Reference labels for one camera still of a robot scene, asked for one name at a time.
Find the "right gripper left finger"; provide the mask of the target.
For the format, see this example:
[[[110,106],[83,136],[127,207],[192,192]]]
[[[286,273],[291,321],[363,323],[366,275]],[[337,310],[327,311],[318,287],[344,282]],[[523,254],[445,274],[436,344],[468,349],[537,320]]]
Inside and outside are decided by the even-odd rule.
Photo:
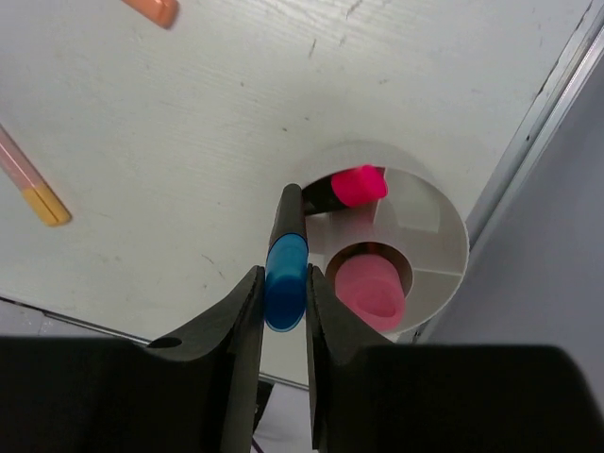
[[[145,348],[160,362],[155,447],[166,452],[250,450],[263,285],[263,268],[252,267],[220,302]]]

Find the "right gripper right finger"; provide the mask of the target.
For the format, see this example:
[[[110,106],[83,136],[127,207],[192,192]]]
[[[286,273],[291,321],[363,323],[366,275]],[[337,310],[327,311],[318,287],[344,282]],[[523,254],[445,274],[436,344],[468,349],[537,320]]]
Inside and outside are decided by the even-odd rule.
[[[345,306],[308,268],[306,339],[312,446],[320,452],[393,452],[404,429],[405,348]]]

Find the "pink capped clear tube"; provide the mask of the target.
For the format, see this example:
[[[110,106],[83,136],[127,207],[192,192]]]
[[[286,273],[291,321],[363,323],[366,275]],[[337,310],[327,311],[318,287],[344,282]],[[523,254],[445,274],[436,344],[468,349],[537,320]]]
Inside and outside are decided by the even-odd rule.
[[[406,294],[391,248],[356,244],[333,276],[337,297],[378,332],[392,330],[403,318]]]

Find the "pink black highlighter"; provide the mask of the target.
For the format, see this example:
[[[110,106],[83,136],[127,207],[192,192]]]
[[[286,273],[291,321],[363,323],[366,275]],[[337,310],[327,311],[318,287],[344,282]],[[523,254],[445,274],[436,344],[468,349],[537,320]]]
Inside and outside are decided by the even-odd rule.
[[[306,216],[347,210],[376,202],[388,194],[384,174],[373,165],[324,176],[302,190]]]

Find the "orange clear marker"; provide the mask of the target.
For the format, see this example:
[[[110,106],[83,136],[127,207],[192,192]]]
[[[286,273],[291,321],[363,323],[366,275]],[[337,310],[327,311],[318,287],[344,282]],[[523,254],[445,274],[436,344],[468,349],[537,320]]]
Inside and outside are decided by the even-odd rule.
[[[177,0],[123,0],[123,3],[163,29],[171,28],[179,13]]]
[[[3,127],[1,168],[45,225],[59,227],[71,221],[71,213]]]

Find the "blue black highlighter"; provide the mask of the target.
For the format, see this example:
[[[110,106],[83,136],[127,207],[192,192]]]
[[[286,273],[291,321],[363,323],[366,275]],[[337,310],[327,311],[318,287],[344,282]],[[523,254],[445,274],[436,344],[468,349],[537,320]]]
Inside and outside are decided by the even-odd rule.
[[[265,262],[264,320],[273,331],[292,330],[306,311],[308,259],[302,189],[291,183],[279,199]]]

